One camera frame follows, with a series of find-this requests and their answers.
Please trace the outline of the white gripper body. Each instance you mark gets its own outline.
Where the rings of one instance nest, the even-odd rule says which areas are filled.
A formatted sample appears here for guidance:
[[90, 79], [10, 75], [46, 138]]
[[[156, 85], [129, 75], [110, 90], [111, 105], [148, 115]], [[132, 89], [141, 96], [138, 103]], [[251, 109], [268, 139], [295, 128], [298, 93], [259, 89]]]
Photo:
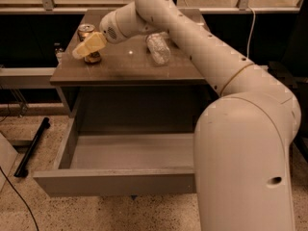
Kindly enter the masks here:
[[106, 14], [100, 21], [99, 29], [108, 42], [120, 42], [120, 31], [116, 24], [116, 12]]

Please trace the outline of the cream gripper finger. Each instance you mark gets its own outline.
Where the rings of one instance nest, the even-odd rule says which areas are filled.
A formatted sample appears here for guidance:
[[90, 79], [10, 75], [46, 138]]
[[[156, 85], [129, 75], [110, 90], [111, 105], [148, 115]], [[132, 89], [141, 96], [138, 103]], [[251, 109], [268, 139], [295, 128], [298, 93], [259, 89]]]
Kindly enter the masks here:
[[104, 48], [106, 44], [107, 40], [102, 33], [91, 33], [74, 48], [72, 56], [75, 59], [82, 59], [87, 55]]

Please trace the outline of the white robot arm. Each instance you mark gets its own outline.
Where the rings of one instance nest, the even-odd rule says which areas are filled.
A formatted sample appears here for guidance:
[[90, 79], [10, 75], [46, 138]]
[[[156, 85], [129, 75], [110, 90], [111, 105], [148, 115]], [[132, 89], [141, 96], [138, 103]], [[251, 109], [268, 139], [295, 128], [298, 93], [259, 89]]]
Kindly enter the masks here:
[[296, 97], [249, 58], [183, 15], [172, 0], [134, 0], [108, 13], [77, 59], [139, 34], [166, 32], [218, 100], [195, 126], [193, 162], [202, 231], [295, 231], [289, 148]]

